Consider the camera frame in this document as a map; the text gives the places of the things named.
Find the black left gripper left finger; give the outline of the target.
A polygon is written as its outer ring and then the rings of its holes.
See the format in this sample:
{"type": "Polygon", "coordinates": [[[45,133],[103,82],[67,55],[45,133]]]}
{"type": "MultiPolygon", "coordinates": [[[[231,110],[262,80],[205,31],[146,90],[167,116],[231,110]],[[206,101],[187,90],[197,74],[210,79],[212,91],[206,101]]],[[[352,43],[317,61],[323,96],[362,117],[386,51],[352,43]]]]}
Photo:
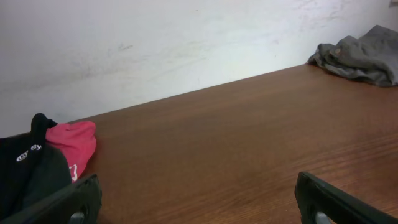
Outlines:
{"type": "Polygon", "coordinates": [[[5,218],[1,224],[96,224],[101,199],[100,182],[93,174],[5,218]]]}

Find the folded grey shorts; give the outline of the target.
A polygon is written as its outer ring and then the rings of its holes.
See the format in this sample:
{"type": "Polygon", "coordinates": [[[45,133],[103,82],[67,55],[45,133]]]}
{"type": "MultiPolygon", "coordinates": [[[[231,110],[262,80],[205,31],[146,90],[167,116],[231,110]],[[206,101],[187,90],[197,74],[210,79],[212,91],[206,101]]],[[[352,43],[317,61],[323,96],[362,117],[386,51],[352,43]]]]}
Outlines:
{"type": "Polygon", "coordinates": [[[379,87],[397,86],[397,32],[379,25],[360,38],[319,44],[307,61],[338,77],[379,87]]]}

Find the red mesh garment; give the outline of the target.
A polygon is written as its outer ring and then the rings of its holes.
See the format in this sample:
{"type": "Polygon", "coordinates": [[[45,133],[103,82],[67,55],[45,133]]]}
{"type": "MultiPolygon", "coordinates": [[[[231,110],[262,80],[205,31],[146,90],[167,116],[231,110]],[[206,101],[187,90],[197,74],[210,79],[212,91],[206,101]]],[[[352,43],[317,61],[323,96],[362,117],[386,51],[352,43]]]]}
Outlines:
{"type": "Polygon", "coordinates": [[[46,132],[46,141],[65,156],[75,182],[84,172],[96,149],[96,125],[92,121],[57,124],[46,132]]]}

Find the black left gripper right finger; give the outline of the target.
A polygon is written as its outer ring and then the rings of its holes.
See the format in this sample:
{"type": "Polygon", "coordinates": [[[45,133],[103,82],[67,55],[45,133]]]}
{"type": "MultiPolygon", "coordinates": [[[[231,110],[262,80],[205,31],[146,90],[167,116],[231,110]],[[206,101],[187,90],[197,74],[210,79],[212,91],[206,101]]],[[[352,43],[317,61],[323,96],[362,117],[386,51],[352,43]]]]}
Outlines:
{"type": "Polygon", "coordinates": [[[298,174],[295,198],[303,224],[397,224],[397,218],[362,202],[309,172],[298,174]]]}

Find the dark grey t-shirt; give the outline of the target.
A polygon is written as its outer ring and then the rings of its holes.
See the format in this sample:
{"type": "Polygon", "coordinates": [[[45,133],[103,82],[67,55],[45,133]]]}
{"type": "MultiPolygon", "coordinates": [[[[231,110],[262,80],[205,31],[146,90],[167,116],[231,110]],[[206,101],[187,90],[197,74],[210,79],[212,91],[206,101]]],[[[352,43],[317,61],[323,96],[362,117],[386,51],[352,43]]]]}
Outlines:
{"type": "Polygon", "coordinates": [[[68,162],[62,152],[48,144],[22,194],[21,208],[27,208],[72,183],[68,162]]]}

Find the black shorts with white logo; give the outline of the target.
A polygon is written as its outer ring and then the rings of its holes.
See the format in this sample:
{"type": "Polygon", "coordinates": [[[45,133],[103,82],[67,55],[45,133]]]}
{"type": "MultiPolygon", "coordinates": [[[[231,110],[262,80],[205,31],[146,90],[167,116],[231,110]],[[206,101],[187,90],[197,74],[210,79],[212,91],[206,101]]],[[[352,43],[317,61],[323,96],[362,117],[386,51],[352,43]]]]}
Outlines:
{"type": "Polygon", "coordinates": [[[30,131],[1,139],[1,219],[16,212],[26,185],[42,159],[47,130],[57,123],[44,114],[32,118],[30,131]]]}

